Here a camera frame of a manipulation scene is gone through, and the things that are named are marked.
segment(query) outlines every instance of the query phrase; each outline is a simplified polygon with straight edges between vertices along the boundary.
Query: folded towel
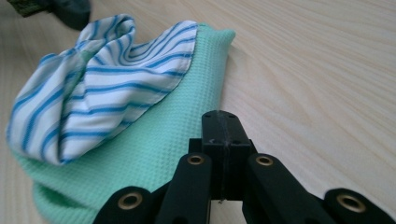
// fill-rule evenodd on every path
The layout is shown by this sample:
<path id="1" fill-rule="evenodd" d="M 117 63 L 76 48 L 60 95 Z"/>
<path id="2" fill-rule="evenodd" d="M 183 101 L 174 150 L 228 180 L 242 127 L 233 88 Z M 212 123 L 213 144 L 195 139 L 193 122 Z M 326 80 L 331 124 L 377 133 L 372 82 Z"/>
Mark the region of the folded towel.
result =
<path id="1" fill-rule="evenodd" d="M 34 181 L 38 211 L 50 223 L 92 223 L 117 190 L 154 191 L 168 182 L 189 139 L 201 136 L 201 116 L 219 108 L 234 31 L 199 24 L 191 66 L 179 85 L 133 125 L 64 166 L 14 153 Z"/>
<path id="2" fill-rule="evenodd" d="M 41 60 L 15 101 L 8 144 L 24 156 L 65 164 L 113 138 L 178 85 L 197 26 L 182 21 L 135 44 L 128 15 L 91 23 L 73 49 Z"/>

